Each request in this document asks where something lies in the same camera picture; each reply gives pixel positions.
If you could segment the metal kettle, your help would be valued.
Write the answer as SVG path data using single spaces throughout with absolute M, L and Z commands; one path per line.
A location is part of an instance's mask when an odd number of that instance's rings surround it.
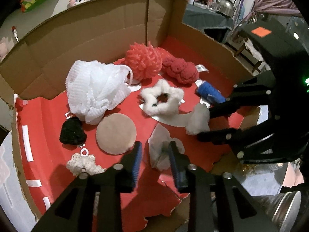
M 226 18 L 232 18 L 234 15 L 234 3 L 230 0 L 216 0 L 218 4 L 217 13 L 225 16 Z

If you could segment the white mesh bath pouf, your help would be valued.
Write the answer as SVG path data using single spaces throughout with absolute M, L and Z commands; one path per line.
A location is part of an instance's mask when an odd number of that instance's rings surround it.
M 97 125 L 131 93 L 133 73 L 129 66 L 93 61 L 74 62 L 65 80 L 72 114 L 89 125 Z

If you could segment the dark green tablecloth table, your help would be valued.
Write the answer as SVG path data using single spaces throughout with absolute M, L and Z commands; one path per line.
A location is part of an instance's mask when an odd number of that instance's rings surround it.
M 231 18 L 190 4 L 186 5 L 182 23 L 201 31 L 219 43 L 226 41 L 233 26 Z

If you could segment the red cardboard box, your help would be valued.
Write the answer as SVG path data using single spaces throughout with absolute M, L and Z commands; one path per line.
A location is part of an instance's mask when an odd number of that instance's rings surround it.
M 170 170 L 150 165 L 149 143 L 162 126 L 184 154 L 210 171 L 234 165 L 227 145 L 197 141 L 186 124 L 200 102 L 195 82 L 180 84 L 162 67 L 172 55 L 191 62 L 187 77 L 230 95 L 252 73 L 233 53 L 182 22 L 185 0 L 93 0 L 46 20 L 1 62 L 1 100 L 12 111 L 1 145 L 1 206 L 18 231 L 38 219 L 82 168 L 100 172 L 136 141 L 138 184 L 121 195 L 124 231 L 175 231 L 190 198 Z

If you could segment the pink plush on wall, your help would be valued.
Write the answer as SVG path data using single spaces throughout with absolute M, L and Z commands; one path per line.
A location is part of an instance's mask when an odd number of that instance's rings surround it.
M 12 44 L 7 37 L 3 37 L 0 41 L 0 62 L 4 60 L 4 58 L 8 55 L 11 49 Z

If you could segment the cream knitted scrunchie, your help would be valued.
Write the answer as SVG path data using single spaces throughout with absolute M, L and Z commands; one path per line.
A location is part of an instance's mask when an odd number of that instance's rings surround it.
M 73 154 L 71 159 L 66 163 L 66 168 L 75 177 L 82 172 L 86 172 L 89 175 L 96 175 L 106 171 L 105 168 L 96 164 L 95 156 L 93 154 L 88 156 L 81 156 L 79 153 Z

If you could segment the white fluffy scrunchie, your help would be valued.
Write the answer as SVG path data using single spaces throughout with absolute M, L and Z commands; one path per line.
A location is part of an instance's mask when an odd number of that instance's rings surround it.
M 167 80 L 160 79 L 153 87 L 141 90 L 143 111 L 148 116 L 176 115 L 184 97 L 181 88 L 171 86 Z

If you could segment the red crochet mesh pouf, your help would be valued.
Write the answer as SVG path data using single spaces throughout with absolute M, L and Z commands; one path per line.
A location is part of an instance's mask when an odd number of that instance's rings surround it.
M 150 41 L 147 44 L 131 44 L 125 54 L 125 64 L 138 81 L 155 77 L 162 69 L 163 60 L 171 55 L 160 47 L 154 47 Z

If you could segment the round beige powder puff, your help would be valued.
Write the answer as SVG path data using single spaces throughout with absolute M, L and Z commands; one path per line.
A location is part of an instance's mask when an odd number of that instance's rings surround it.
M 105 153 L 120 155 L 135 143 L 137 129 L 130 117 L 113 113 L 102 119 L 96 129 L 96 142 Z

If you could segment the white cotton pad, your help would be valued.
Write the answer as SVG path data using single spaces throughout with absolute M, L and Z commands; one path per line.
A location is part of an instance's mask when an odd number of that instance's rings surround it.
M 150 165 L 159 171 L 170 168 L 169 155 L 167 149 L 169 143 L 174 141 L 179 153 L 184 154 L 185 148 L 181 140 L 171 138 L 170 132 L 161 124 L 157 124 L 148 139 Z

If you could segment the red bear shaped sponge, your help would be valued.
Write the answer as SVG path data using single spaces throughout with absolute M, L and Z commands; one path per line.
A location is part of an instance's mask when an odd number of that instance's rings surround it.
M 192 84 L 199 78 L 199 72 L 195 64 L 186 62 L 182 58 L 165 58 L 161 70 L 181 84 Z

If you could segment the pink owl plush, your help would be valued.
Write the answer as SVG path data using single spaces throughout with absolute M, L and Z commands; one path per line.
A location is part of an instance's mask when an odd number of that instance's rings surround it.
M 69 0 L 68 7 L 74 7 L 85 2 L 86 0 Z

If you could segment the blue sponge roll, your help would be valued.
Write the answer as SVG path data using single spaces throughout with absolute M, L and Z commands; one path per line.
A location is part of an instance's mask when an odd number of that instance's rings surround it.
M 226 98 L 223 97 L 220 91 L 207 81 L 203 81 L 202 84 L 197 87 L 196 92 L 200 97 L 211 104 L 220 104 L 226 101 Z

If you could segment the black fuzzy scrunchie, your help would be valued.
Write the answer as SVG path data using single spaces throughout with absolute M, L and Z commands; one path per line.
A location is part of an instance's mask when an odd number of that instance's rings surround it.
M 79 146 L 86 142 L 87 134 L 83 130 L 83 123 L 78 117 L 68 118 L 62 125 L 59 141 L 64 145 Z

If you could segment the white cotton ball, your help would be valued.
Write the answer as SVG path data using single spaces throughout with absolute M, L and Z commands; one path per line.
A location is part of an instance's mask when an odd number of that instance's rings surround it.
M 188 135 L 195 136 L 201 132 L 209 132 L 210 111 L 205 104 L 198 103 L 185 127 Z

